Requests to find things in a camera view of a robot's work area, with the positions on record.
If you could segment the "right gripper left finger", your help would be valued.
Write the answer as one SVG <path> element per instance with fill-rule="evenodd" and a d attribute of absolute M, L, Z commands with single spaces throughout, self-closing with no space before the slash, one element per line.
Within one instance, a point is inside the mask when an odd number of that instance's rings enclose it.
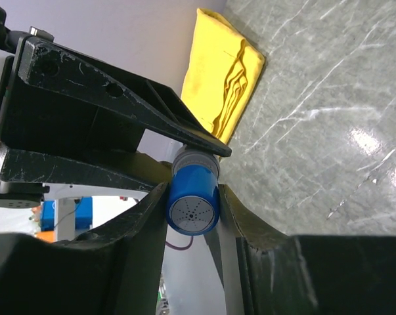
<path fill-rule="evenodd" d="M 154 314 L 168 185 L 72 241 L 0 234 L 0 314 Z"/>

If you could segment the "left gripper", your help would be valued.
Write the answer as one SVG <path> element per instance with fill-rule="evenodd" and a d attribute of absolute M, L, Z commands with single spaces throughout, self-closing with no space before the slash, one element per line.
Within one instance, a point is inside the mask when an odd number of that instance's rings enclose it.
<path fill-rule="evenodd" d="M 171 181 L 171 169 L 135 152 L 144 128 L 221 157 L 232 153 L 168 86 L 34 36 L 18 49 L 18 76 L 13 57 L 0 66 L 0 141 L 12 147 L 0 146 L 3 182 L 149 192 Z M 90 150 L 117 152 L 39 153 Z"/>

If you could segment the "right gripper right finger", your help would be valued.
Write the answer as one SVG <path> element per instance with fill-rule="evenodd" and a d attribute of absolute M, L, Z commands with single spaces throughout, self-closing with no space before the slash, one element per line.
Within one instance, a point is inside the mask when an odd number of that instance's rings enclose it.
<path fill-rule="evenodd" d="M 396 314 L 396 236 L 287 236 L 219 201 L 228 314 Z"/>

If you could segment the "blue capped glue stick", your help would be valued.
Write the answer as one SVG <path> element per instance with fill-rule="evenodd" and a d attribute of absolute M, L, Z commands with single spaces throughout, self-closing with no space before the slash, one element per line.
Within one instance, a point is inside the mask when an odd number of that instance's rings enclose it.
<path fill-rule="evenodd" d="M 184 145 L 172 165 L 166 206 L 167 223 L 180 234 L 199 236 L 212 230 L 220 216 L 219 160 Z"/>

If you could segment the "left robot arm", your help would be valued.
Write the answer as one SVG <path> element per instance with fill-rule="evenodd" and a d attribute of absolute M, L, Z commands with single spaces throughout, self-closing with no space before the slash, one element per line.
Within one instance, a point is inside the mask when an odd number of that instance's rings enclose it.
<path fill-rule="evenodd" d="M 147 194 L 171 171 L 139 152 L 145 131 L 230 156 L 170 87 L 6 18 L 0 7 L 0 207 Z"/>

